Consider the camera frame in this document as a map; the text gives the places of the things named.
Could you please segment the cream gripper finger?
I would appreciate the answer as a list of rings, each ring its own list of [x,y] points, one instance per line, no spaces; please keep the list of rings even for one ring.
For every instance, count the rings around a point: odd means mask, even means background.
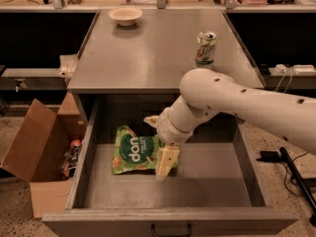
[[[149,124],[150,126],[156,128],[158,125],[158,119],[159,119],[158,116],[150,116],[150,117],[146,117],[143,121]]]
[[[157,151],[157,164],[155,177],[157,181],[163,181],[169,175],[172,167],[178,160],[180,149],[178,146],[167,145]]]

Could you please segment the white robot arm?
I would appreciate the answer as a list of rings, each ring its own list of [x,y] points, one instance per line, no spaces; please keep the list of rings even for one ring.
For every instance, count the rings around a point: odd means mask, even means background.
[[[242,86],[222,73],[196,68],[184,75],[180,97],[145,122],[155,127],[164,146],[158,150],[155,176],[167,178],[194,130],[219,113],[247,121],[316,154],[316,100]]]

